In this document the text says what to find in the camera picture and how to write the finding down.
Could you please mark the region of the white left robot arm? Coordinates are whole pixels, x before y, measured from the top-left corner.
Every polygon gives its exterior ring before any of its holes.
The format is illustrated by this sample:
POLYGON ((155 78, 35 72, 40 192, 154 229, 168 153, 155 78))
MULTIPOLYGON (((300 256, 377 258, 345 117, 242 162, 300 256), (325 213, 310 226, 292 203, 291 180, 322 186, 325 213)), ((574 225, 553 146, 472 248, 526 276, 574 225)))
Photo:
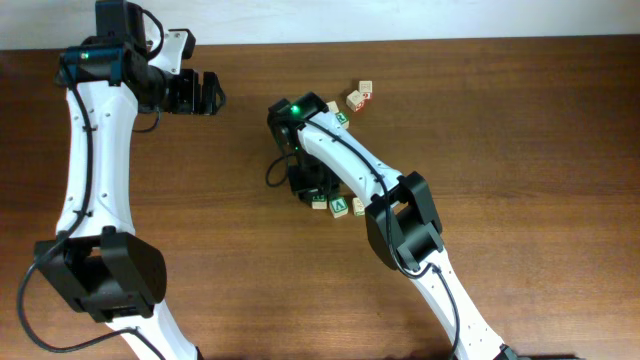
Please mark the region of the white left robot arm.
POLYGON ((165 300, 161 252, 136 235, 129 201, 131 140, 141 114, 216 114, 216 74, 182 67, 195 48, 186 29, 147 34, 152 14, 99 1, 96 32, 59 59, 71 144, 66 198, 55 236, 34 247, 42 274, 69 307, 107 325, 141 359, 197 359, 165 300))

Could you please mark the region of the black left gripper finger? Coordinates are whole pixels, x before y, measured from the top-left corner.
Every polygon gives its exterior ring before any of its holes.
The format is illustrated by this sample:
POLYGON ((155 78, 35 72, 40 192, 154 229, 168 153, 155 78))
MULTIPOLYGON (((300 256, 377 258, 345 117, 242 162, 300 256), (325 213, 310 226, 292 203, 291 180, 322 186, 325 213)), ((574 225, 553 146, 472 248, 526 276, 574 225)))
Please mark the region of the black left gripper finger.
POLYGON ((225 93, 215 72, 205 72, 202 83, 203 99, 224 99, 225 93))
POLYGON ((204 98, 202 100, 202 114, 207 116, 214 116, 225 104, 225 97, 219 97, 215 95, 212 97, 204 98))

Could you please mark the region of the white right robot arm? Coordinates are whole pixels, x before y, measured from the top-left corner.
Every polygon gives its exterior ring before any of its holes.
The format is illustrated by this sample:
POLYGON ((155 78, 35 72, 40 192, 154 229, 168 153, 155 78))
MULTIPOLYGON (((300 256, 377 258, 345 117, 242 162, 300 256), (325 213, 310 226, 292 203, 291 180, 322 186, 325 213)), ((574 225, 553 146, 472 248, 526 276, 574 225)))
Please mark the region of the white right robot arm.
POLYGON ((334 206, 346 185, 364 205, 369 244, 417 288, 450 341, 452 359, 514 359, 459 281, 426 180, 376 158, 315 93, 273 104, 267 125, 287 163, 285 182, 308 204, 334 206))

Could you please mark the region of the wooden block green R edge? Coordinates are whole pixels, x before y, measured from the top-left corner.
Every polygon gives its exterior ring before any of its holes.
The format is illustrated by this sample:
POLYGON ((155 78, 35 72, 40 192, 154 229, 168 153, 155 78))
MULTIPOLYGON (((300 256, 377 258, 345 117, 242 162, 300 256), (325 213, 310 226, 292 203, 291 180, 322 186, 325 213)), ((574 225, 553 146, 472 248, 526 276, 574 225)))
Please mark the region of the wooden block green R edge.
POLYGON ((311 207, 314 210, 324 210, 328 208, 328 200, 324 195, 313 196, 311 199, 311 207))

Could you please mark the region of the wooden block green V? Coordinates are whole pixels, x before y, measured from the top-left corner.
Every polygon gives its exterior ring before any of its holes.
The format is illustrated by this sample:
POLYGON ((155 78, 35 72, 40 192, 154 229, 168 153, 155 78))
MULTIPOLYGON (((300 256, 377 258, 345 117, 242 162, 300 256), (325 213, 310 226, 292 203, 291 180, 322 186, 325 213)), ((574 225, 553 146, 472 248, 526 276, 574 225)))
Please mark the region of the wooden block green V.
POLYGON ((328 201, 328 205, 334 218, 342 217, 349 212, 347 201, 342 196, 330 198, 328 201))

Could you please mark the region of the wooden block green N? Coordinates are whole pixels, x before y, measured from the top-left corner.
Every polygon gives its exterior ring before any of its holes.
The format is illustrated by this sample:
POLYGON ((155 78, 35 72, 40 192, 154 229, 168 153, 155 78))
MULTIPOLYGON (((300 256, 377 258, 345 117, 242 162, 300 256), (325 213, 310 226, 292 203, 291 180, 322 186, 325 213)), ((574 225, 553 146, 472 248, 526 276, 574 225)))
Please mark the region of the wooden block green N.
POLYGON ((365 214, 364 203, 358 197, 352 199, 352 209, 355 216, 363 216, 365 214))

